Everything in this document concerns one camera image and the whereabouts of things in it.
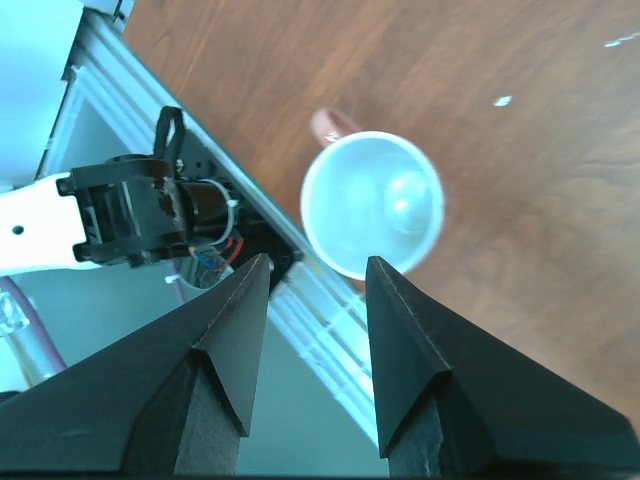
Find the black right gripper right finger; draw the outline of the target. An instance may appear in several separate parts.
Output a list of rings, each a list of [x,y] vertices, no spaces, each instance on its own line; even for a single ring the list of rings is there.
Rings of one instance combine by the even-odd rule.
[[[635,475],[625,416],[429,297],[366,269],[379,451],[393,475]]]

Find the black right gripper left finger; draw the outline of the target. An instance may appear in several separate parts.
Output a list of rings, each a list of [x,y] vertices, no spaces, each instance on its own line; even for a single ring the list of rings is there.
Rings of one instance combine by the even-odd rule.
[[[189,303],[1,406],[5,475],[232,475],[269,297],[259,254]]]

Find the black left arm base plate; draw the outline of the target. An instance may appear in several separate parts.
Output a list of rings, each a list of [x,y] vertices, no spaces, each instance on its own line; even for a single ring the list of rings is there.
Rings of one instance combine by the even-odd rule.
[[[227,189],[237,202],[234,206],[234,227],[221,243],[226,215],[212,220],[213,238],[196,248],[197,257],[191,255],[175,261],[180,280],[188,287],[204,291],[230,275],[246,260],[265,253],[270,259],[270,287],[275,291],[294,264],[302,259],[300,249],[271,218],[267,207],[258,197],[255,186],[243,177],[237,177],[225,164],[223,154],[198,135],[194,129],[185,132],[179,156],[179,174],[189,181],[211,185],[214,181]]]

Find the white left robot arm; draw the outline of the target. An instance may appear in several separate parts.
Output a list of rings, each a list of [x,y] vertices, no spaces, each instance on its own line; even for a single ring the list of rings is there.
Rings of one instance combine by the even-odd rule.
[[[73,168],[1,196],[1,273],[132,268],[223,244],[239,196],[214,179],[178,172],[182,109],[165,106],[153,150]]]

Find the white mug pink handle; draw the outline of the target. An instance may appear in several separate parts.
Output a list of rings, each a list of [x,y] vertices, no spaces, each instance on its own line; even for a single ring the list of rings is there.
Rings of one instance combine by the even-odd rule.
[[[310,129],[321,146],[304,177],[300,214],[315,254],[351,280],[381,257],[406,274],[433,250],[444,224],[445,195],[428,156],[409,140],[363,130],[333,108]]]

